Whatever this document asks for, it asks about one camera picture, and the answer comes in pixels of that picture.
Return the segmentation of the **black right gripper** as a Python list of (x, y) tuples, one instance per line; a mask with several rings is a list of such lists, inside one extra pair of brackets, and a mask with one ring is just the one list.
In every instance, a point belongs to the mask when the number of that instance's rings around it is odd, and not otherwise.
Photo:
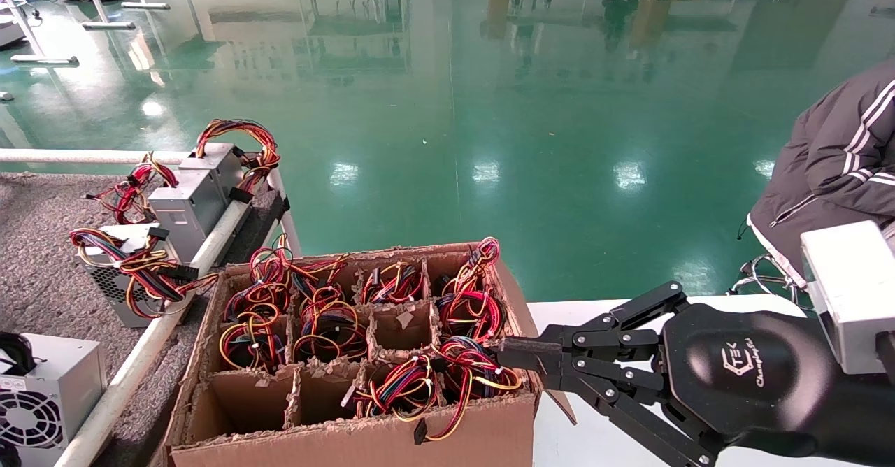
[[(850, 432), (834, 403), (842, 372), (816, 321), (688, 307), (681, 283), (666, 282), (581, 326), (548, 324), (537, 336), (506, 336), (498, 363), (545, 371), (546, 389), (581, 397), (668, 466), (716, 465), (717, 455), (694, 439), (780, 457), (850, 456)], [(677, 315), (661, 333), (646, 328), (667, 314)], [(662, 346), (668, 400), (661, 409), (692, 438), (615, 379), (559, 368), (565, 357), (648, 361)]]

